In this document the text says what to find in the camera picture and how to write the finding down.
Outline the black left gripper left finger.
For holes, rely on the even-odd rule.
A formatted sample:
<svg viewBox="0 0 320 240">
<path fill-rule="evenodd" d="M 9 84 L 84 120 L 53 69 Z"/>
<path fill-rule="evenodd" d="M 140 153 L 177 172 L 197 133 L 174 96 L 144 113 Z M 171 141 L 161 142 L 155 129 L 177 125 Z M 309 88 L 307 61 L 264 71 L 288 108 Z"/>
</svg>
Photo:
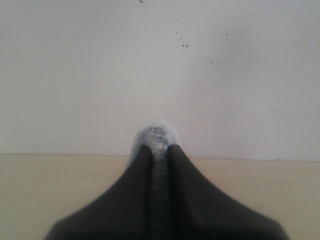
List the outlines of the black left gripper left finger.
<svg viewBox="0 0 320 240">
<path fill-rule="evenodd" d="M 100 197 L 53 225 L 47 240 L 148 240 L 152 152 L 139 148 L 121 177 Z"/>
</svg>

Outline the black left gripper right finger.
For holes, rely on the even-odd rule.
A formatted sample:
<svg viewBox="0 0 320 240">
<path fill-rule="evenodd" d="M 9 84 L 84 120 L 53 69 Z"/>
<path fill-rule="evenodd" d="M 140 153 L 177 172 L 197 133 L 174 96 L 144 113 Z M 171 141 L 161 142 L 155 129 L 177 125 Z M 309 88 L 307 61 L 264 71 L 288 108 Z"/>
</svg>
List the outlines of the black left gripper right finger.
<svg viewBox="0 0 320 240">
<path fill-rule="evenodd" d="M 167 152 L 175 240 L 284 240 L 273 220 L 241 204 L 212 184 L 179 145 Z"/>
</svg>

